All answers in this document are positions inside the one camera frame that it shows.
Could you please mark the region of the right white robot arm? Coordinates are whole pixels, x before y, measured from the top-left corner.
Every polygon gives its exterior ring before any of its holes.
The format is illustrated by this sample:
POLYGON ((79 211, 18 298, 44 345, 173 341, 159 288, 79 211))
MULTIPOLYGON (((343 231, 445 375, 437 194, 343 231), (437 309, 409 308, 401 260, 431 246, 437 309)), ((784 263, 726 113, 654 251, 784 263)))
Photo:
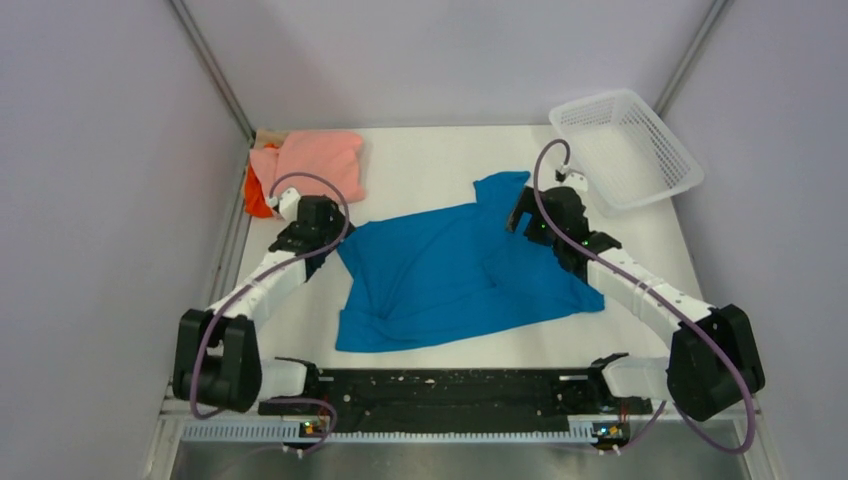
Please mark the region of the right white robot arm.
POLYGON ((666 346, 655 358, 616 354, 586 385, 589 404, 612 412, 628 397, 664 400, 703 422, 741 404, 756 414, 765 385, 747 314, 716 307, 673 287, 639 264, 612 236, 590 228, 579 195, 569 187, 522 190, 507 221, 531 242, 551 249, 560 269, 624 307, 666 346))

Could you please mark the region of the blue t shirt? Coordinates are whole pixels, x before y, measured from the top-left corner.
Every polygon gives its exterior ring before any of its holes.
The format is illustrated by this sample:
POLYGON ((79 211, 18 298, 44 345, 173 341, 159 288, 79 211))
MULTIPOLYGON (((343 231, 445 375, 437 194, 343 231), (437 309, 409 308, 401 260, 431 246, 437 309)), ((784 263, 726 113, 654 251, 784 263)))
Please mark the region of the blue t shirt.
POLYGON ((550 248, 507 231, 529 177, 492 174, 472 203, 357 228, 337 249, 353 283, 336 349, 411 350, 603 311, 550 248))

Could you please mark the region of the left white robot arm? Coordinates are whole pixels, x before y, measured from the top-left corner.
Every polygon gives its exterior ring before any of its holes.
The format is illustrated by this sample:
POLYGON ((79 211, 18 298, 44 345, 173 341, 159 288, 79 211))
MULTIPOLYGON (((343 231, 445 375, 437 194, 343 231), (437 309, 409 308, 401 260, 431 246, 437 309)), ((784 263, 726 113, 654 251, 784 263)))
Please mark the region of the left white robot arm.
POLYGON ((327 196, 289 189, 278 205, 289 222, 259 266, 220 300, 180 318, 171 381, 176 398, 241 413, 274 398, 302 414, 319 404, 321 388, 308 378, 308 363, 264 357, 257 333, 355 228, 327 196))

